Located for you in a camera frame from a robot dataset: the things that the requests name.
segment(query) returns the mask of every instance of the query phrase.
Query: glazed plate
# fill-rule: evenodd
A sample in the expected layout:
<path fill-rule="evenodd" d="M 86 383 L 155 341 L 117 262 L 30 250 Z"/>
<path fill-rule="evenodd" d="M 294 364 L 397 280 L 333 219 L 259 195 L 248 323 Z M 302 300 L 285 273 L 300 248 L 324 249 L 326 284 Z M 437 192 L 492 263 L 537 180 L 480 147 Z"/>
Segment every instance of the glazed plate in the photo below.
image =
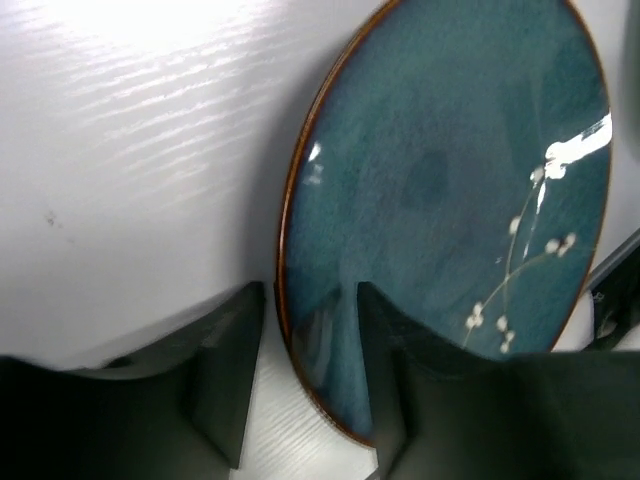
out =
<path fill-rule="evenodd" d="M 372 17 L 304 125 L 277 262 L 285 342 L 336 425 L 370 443 L 358 282 L 482 357 L 553 347 L 597 244 L 611 136 L 566 2 L 400 0 Z"/>

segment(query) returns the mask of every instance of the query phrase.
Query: white wooden surface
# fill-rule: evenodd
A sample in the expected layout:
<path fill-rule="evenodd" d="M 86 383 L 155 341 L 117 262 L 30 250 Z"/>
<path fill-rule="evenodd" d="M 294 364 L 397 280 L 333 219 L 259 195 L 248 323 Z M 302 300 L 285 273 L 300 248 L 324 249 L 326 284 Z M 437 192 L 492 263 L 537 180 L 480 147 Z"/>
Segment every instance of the white wooden surface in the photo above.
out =
<path fill-rule="evenodd" d="M 0 0 L 0 352 L 60 368 L 99 362 L 229 287 L 270 284 L 300 125 L 378 4 Z M 613 102 L 600 261 L 640 226 L 629 0 L 576 4 Z M 317 415 L 272 306 L 267 323 L 234 478 L 366 477 L 372 452 Z"/>

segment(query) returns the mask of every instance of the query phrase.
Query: teal ceramic plate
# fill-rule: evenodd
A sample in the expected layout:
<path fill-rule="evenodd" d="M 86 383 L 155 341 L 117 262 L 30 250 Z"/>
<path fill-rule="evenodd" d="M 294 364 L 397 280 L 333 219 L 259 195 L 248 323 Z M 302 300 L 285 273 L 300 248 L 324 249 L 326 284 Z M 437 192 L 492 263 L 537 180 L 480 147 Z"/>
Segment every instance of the teal ceramic plate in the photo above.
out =
<path fill-rule="evenodd" d="M 304 125 L 277 265 L 292 360 L 338 426 L 370 441 L 357 282 L 486 358 L 553 347 L 598 240 L 611 128 L 567 2 L 374 15 Z"/>

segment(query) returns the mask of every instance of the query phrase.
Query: white flower pattern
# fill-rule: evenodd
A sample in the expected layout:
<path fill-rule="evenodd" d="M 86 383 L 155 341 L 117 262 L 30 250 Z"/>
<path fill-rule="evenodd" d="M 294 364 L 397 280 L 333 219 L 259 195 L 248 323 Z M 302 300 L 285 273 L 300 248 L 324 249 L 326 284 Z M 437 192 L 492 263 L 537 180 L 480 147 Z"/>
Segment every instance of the white flower pattern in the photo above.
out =
<path fill-rule="evenodd" d="M 507 287 L 508 287 L 509 281 L 513 277 L 522 273 L 527 268 L 534 266 L 535 264 L 539 263 L 544 259 L 550 258 L 552 256 L 556 256 L 558 258 L 564 257 L 564 255 L 567 254 L 567 252 L 576 244 L 578 240 L 577 235 L 573 232 L 566 235 L 566 237 L 563 239 L 552 238 L 546 243 L 543 253 L 527 259 L 518 268 L 513 270 L 511 269 L 511 259 L 513 257 L 513 249 L 515 246 L 516 238 L 518 237 L 518 233 L 520 232 L 520 226 L 522 224 L 521 220 L 527 210 L 527 206 L 529 205 L 531 199 L 534 197 L 534 193 L 536 192 L 536 190 L 538 190 L 538 187 L 542 187 L 544 185 L 544 181 L 545 181 L 544 167 L 536 168 L 531 173 L 529 178 L 533 183 L 533 188 L 529 193 L 529 196 L 524 204 L 524 207 L 522 207 L 522 211 L 520 212 L 520 215 L 513 217 L 513 219 L 509 223 L 509 236 L 511 237 L 511 245 L 509 247 L 509 255 L 507 257 L 504 278 L 500 283 L 500 285 L 498 285 L 495 288 L 495 290 L 489 295 L 489 297 L 484 302 L 477 302 L 473 306 L 471 310 L 471 315 L 467 317 L 467 320 L 465 322 L 467 334 L 463 342 L 463 347 L 466 347 L 469 341 L 469 337 L 471 336 L 471 333 L 473 332 L 473 330 L 476 328 L 482 327 L 482 325 L 484 324 L 484 315 L 483 315 L 484 309 L 496 297 L 496 295 L 502 292 L 503 293 L 503 309 L 502 309 L 502 314 L 495 322 L 495 327 L 502 337 L 502 342 L 500 343 L 500 353 L 502 354 L 509 353 L 511 349 L 511 344 L 516 338 L 516 332 L 509 328 L 509 320 L 507 318 L 507 303 L 508 303 Z"/>

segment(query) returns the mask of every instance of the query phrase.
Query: dark object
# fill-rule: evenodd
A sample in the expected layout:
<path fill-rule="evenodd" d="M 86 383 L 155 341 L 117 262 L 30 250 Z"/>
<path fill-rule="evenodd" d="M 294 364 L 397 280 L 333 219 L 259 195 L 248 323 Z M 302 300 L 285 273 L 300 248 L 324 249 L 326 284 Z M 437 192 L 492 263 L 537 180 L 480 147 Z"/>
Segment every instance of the dark object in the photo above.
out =
<path fill-rule="evenodd" d="M 620 245 L 589 282 L 594 341 L 588 350 L 611 350 L 640 324 L 640 230 Z"/>
<path fill-rule="evenodd" d="M 358 308 L 381 480 L 640 478 L 640 354 L 493 363 L 371 284 Z"/>
<path fill-rule="evenodd" d="M 237 468 L 262 333 L 248 284 L 99 370 L 0 359 L 0 478 L 227 479 Z"/>

